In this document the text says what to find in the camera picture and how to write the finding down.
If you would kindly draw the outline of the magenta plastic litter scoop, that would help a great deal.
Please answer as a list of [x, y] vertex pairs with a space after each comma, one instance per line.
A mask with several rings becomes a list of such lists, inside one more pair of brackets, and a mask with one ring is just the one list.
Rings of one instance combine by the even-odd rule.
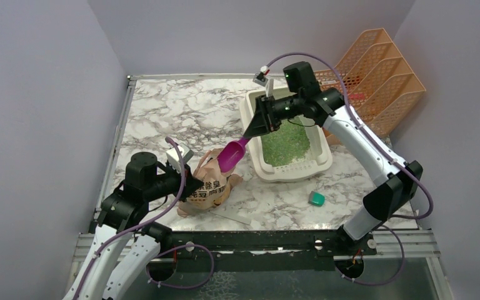
[[222, 173], [232, 171], [238, 162], [244, 157], [246, 153], [246, 145], [250, 139], [241, 138], [229, 142], [224, 149], [218, 154], [217, 162]]

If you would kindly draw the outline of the orange cat litter bag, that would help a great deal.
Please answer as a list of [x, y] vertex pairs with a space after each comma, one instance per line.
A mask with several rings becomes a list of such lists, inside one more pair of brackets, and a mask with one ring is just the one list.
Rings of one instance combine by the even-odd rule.
[[184, 202], [179, 201], [177, 214], [182, 218], [195, 216], [222, 205], [231, 191], [242, 183], [243, 178], [233, 173], [221, 172], [217, 157], [223, 148], [209, 150], [199, 160], [192, 175], [203, 182], [203, 186], [193, 192]]

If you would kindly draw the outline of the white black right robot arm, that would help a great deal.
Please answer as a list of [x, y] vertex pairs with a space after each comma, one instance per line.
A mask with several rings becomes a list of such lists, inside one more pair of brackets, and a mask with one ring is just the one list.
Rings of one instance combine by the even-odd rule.
[[280, 99], [257, 96], [254, 116], [243, 136], [265, 136], [277, 131], [283, 120], [304, 116], [335, 135], [361, 163], [375, 189], [364, 196], [361, 208], [350, 220], [337, 229], [335, 239], [341, 253], [351, 254], [365, 236], [397, 217], [397, 211], [414, 197], [423, 167], [389, 149], [358, 119], [345, 92], [335, 87], [322, 90], [308, 62], [296, 62], [283, 71], [291, 95]]

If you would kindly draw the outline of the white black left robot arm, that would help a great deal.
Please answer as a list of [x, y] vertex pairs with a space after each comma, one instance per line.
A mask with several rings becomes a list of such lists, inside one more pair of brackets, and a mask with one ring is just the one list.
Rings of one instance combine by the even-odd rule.
[[162, 164], [151, 152], [133, 154], [125, 178], [101, 203], [94, 239], [65, 299], [121, 299], [154, 256], [171, 250], [171, 229], [143, 221], [151, 201], [186, 199], [203, 186], [188, 161], [185, 144], [166, 151]]

